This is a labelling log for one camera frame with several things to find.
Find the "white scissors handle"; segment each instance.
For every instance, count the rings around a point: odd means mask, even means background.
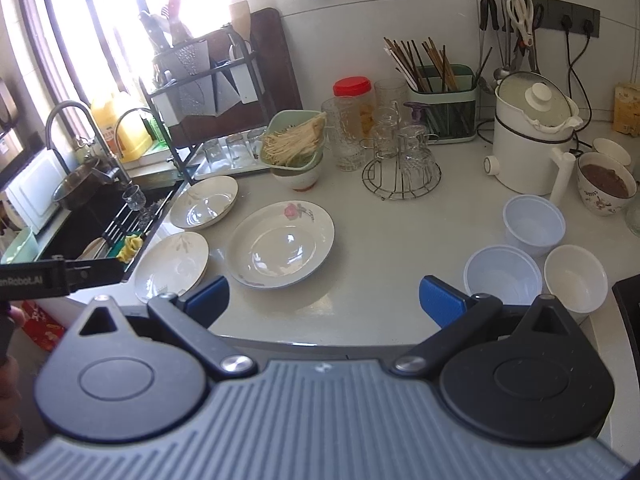
[[[533,1],[507,0],[507,13],[527,46],[533,46]]]

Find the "jar with red lid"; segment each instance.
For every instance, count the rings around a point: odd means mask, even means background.
[[[334,95],[336,97],[353,97],[356,99],[360,107],[362,135],[369,137],[369,131],[373,126],[371,113],[375,103],[371,81],[363,76],[345,77],[334,83]]]

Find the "gray ribbed panel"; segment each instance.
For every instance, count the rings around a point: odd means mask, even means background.
[[[20,470],[33,480],[609,480],[628,466],[591,439],[546,450],[485,440],[427,383],[376,361],[274,361],[220,384],[162,438],[108,450],[56,438]]]

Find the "finger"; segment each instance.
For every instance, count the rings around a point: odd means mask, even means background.
[[[7,399],[18,391],[18,361],[8,355],[6,362],[0,367],[0,399]]]
[[[11,319],[14,320],[14,323],[16,324],[16,326],[18,328],[22,328],[24,326],[24,323],[27,321],[24,312],[21,308],[18,308],[16,306],[12,306],[11,310],[9,312],[9,316],[11,317]]]
[[[0,399],[0,431],[12,423],[18,412],[19,405],[20,394],[17,392],[9,399]]]
[[[13,442],[20,433],[20,418],[13,415],[5,426],[0,428],[0,442]]]

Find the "black sink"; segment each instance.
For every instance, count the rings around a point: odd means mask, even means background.
[[[164,200],[177,190],[180,184],[181,182],[177,182],[169,187],[143,190],[147,206],[158,200]],[[40,259],[48,260],[56,254],[62,254],[65,260],[77,259],[89,243],[102,236],[123,206],[122,188],[119,185],[102,186],[89,202],[71,212],[43,250]]]

